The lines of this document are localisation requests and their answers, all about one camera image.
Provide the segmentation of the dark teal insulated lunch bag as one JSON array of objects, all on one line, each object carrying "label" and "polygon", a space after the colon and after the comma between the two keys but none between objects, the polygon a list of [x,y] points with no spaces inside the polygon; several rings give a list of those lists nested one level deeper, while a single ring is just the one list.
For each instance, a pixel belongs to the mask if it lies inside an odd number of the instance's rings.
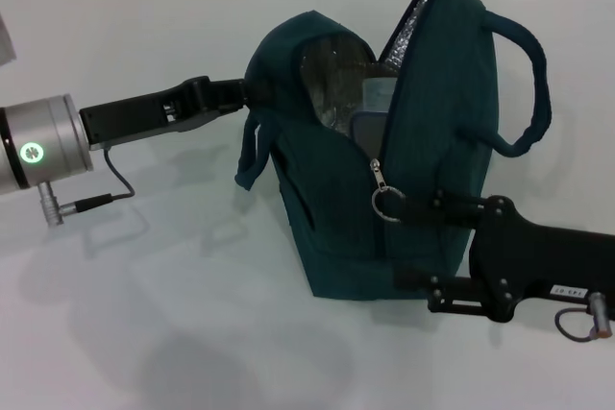
[{"label": "dark teal insulated lunch bag", "polygon": [[[532,66],[534,103],[514,142],[499,133],[494,39],[518,45]],[[378,157],[350,137],[362,82],[396,77]],[[456,273],[469,233],[390,221],[409,197],[437,190],[478,196],[493,154],[519,157],[552,120],[544,51],[522,25],[480,0],[412,0],[380,54],[320,12],[273,29],[252,56],[254,91],[236,183],[250,189],[267,164],[307,282],[319,298],[411,300],[394,286],[399,266]]]}]

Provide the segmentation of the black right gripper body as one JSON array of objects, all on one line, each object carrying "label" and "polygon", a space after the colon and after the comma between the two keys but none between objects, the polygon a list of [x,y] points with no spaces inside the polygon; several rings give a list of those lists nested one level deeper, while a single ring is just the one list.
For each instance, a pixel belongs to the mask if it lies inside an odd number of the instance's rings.
[{"label": "black right gripper body", "polygon": [[538,298],[589,303],[605,297],[615,321],[615,235],[537,225],[504,196],[483,205],[469,257],[471,278],[487,291],[486,316],[506,323],[518,303]]}]

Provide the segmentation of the clear plastic container blue lid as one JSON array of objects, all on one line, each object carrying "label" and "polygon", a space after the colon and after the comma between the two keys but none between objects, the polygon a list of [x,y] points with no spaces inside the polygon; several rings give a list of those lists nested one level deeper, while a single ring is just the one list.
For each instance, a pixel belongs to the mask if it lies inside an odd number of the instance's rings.
[{"label": "clear plastic container blue lid", "polygon": [[396,77],[374,77],[362,82],[362,103],[350,123],[350,137],[370,158],[378,157]]}]

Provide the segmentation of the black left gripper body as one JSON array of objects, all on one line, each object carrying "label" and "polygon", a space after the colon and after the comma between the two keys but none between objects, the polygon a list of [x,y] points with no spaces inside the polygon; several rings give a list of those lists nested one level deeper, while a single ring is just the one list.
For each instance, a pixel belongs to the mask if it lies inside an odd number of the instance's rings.
[{"label": "black left gripper body", "polygon": [[81,109],[89,148],[102,150],[196,130],[221,115],[225,85],[199,77],[159,92]]}]

